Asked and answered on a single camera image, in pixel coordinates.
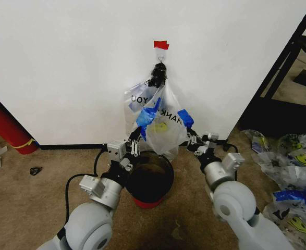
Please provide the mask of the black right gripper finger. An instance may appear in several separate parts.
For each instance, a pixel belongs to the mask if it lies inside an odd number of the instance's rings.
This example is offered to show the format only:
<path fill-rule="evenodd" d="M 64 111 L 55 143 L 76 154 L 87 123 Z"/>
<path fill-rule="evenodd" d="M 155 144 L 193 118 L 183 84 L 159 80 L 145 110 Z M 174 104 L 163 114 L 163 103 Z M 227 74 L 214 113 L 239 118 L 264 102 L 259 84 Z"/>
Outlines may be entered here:
<path fill-rule="evenodd" d="M 187 128 L 187 136 L 188 136 L 188 144 L 187 144 L 187 150 L 190 152 L 195 152 L 195 131 L 191 128 Z"/>
<path fill-rule="evenodd" d="M 191 145 L 194 145 L 194 144 L 203 145 L 204 144 L 202 139 L 191 128 L 189 129 L 189 139 L 190 139 L 190 144 Z"/>

